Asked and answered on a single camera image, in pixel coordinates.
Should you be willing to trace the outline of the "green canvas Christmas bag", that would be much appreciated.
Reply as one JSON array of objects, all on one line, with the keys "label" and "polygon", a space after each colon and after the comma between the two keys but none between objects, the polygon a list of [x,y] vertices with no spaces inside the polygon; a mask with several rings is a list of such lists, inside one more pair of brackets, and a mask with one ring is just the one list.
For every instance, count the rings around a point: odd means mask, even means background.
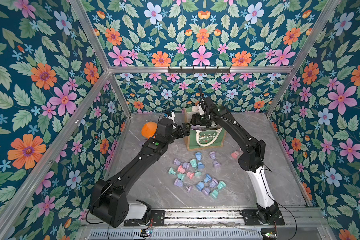
[{"label": "green canvas Christmas bag", "polygon": [[[192,114],[192,107],[184,109],[185,122],[190,123]],[[212,149],[222,147],[226,138],[226,130],[220,125],[213,122],[213,127],[203,128],[191,125],[191,134],[185,137],[185,145],[188,151],[196,151],[203,149]]]}]

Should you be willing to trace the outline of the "pink hourglass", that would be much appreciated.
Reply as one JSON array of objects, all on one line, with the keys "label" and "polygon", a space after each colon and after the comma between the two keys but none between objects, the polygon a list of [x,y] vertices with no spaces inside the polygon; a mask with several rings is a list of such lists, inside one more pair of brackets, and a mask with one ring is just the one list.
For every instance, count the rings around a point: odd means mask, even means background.
[{"label": "pink hourglass", "polygon": [[237,159],[240,156],[240,152],[239,151],[234,151],[233,153],[231,153],[231,157],[233,159]]}]

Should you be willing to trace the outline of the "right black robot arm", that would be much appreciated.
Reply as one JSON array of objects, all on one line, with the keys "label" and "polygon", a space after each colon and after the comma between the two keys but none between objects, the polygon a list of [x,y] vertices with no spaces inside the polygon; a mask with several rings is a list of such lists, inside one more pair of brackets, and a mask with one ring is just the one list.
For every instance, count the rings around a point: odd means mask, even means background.
[{"label": "right black robot arm", "polygon": [[273,197],[265,176],[264,157],[266,143],[250,135],[224,106],[200,94],[198,114],[193,114],[191,125],[210,127],[212,123],[222,127],[236,141],[241,149],[237,158],[239,166],[248,173],[255,190],[258,219],[263,225],[272,224],[280,214],[280,208]]}]

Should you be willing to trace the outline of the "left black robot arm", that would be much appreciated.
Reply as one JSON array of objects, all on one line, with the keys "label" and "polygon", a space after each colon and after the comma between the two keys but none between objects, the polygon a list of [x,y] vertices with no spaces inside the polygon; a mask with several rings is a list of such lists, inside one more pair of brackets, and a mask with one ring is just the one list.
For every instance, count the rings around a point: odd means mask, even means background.
[{"label": "left black robot arm", "polygon": [[139,153],[116,175],[99,180],[91,196],[89,213],[116,228],[125,220],[140,225],[150,223],[152,207],[144,201],[128,202],[127,195],[136,181],[156,163],[176,139],[190,135],[191,125],[177,125],[171,118],[162,118],[143,143]]}]

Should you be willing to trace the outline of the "blue hourglass near bag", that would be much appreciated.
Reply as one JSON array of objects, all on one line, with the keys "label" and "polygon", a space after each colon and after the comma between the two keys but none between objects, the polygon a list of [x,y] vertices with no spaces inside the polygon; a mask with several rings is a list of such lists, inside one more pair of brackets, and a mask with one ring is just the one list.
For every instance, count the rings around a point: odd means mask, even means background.
[{"label": "blue hourglass near bag", "polygon": [[202,160],[202,153],[201,152],[196,152],[195,157],[196,157],[197,161],[201,161]]}]

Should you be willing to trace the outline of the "green hourglass left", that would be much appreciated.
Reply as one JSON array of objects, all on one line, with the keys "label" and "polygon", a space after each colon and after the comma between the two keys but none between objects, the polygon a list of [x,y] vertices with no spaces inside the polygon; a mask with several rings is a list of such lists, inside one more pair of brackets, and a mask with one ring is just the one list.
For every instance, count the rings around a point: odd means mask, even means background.
[{"label": "green hourglass left", "polygon": [[173,167],[171,167],[171,168],[169,169],[169,171],[168,171],[168,174],[169,174],[169,175],[176,176],[176,175],[177,175],[177,172],[174,170]]}]

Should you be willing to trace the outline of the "purple hourglass centre right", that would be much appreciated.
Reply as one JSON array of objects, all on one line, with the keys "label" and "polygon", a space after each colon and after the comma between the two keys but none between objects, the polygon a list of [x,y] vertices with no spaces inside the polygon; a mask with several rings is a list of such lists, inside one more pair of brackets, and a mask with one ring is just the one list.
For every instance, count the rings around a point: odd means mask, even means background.
[{"label": "purple hourglass centre right", "polygon": [[214,161],[214,162],[213,162],[213,165],[214,165],[214,168],[215,168],[215,169],[218,169],[218,168],[221,167],[221,164],[220,164],[218,161]]}]

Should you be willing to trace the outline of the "purple hourglass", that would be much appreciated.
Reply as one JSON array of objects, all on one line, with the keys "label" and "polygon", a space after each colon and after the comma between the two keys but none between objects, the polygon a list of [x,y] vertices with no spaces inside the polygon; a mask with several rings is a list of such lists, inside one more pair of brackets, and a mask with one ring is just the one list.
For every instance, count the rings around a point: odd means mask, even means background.
[{"label": "purple hourglass", "polygon": [[175,185],[176,187],[182,188],[183,185],[184,185],[184,183],[183,183],[182,180],[176,178],[175,181],[174,181],[174,185]]},{"label": "purple hourglass", "polygon": [[218,168],[221,167],[221,164],[220,164],[218,161],[214,161],[214,162],[213,162],[213,165],[214,165],[214,168],[215,168],[215,169],[218,169]]}]

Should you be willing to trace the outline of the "purple hourglass bottom left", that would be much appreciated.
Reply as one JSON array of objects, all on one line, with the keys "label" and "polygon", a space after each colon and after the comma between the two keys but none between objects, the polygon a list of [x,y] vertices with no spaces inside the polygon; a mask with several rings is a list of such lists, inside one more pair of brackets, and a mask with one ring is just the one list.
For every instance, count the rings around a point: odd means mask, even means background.
[{"label": "purple hourglass bottom left", "polygon": [[184,183],[183,183],[182,180],[176,178],[175,181],[174,181],[174,185],[175,185],[176,187],[182,188],[183,185],[184,185]]}]

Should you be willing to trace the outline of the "blue hourglass bottom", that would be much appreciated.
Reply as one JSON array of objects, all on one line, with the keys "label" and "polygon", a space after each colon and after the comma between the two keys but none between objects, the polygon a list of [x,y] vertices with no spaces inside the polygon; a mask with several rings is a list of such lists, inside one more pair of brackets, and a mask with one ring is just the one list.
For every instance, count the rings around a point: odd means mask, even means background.
[{"label": "blue hourglass bottom", "polygon": [[198,191],[202,191],[205,187],[205,184],[203,182],[198,182],[195,187]]}]

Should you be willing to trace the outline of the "green hourglass bottom right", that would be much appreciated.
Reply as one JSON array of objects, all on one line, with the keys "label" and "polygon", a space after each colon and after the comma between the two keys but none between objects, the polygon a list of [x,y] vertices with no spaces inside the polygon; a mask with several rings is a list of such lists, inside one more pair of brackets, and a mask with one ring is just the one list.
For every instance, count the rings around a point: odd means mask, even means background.
[{"label": "green hourglass bottom right", "polygon": [[209,196],[213,199],[217,199],[219,196],[219,193],[221,192],[221,190],[223,190],[224,188],[226,188],[226,183],[224,181],[219,181],[217,187],[215,189],[213,189],[210,193]]}]

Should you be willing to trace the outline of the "orange whale toy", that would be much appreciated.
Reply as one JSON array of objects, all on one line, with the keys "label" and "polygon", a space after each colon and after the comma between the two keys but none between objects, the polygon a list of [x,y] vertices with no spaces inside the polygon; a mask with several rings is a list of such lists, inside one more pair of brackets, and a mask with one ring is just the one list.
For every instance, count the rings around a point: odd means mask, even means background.
[{"label": "orange whale toy", "polygon": [[155,122],[147,122],[144,124],[144,126],[141,129],[141,135],[149,139],[153,137],[157,131],[158,125]]}]

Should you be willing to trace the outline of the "black hook rail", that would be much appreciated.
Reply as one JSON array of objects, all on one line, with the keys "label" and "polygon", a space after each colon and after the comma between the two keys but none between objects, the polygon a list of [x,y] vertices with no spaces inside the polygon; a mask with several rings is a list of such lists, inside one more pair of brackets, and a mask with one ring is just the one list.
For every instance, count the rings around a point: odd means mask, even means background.
[{"label": "black hook rail", "polygon": [[230,73],[230,67],[168,67],[170,74],[225,74]]}]

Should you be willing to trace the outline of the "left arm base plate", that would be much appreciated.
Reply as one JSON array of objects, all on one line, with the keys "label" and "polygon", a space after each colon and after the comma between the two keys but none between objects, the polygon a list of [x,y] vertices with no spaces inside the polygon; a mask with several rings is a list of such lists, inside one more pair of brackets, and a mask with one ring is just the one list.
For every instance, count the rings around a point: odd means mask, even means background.
[{"label": "left arm base plate", "polygon": [[151,210],[142,219],[125,220],[123,225],[124,227],[162,227],[164,226],[165,214],[164,210]]}]

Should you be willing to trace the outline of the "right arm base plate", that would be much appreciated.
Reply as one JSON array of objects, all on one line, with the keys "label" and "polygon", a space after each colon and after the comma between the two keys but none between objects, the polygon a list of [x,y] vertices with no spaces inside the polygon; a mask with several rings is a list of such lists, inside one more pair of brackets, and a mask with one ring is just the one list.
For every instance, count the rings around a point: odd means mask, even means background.
[{"label": "right arm base plate", "polygon": [[242,210],[241,216],[246,226],[284,226],[285,221],[281,211],[277,211],[275,215],[270,215],[259,210]]}]

